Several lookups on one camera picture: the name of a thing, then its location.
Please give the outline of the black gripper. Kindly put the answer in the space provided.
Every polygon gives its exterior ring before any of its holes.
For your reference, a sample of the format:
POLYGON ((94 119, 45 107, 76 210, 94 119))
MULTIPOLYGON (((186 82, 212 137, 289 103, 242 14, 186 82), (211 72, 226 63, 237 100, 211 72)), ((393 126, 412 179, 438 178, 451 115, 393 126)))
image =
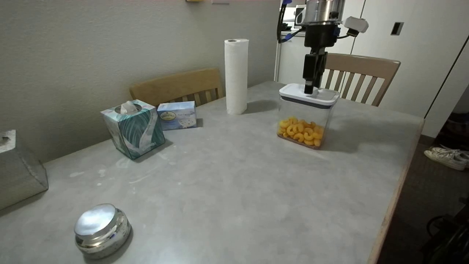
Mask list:
MULTIPOLYGON (((306 25, 305 27, 305 46, 312 53, 321 53, 327 47, 333 47, 338 38, 340 28, 335 24, 325 25, 306 25)), ((312 90, 321 88, 321 80, 327 63, 327 53, 316 55, 315 69, 313 56, 305 55, 303 80, 305 94, 312 94, 312 90)))

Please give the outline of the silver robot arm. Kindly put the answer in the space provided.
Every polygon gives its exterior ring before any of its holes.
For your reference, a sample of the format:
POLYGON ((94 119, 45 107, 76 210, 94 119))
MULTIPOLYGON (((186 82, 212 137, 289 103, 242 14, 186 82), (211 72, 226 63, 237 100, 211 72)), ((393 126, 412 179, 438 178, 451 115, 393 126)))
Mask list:
POLYGON ((303 80, 305 93, 311 94, 319 87, 325 62, 327 47, 333 47, 340 34, 340 22, 344 0, 309 0, 303 22, 305 46, 311 52, 305 56, 303 80))

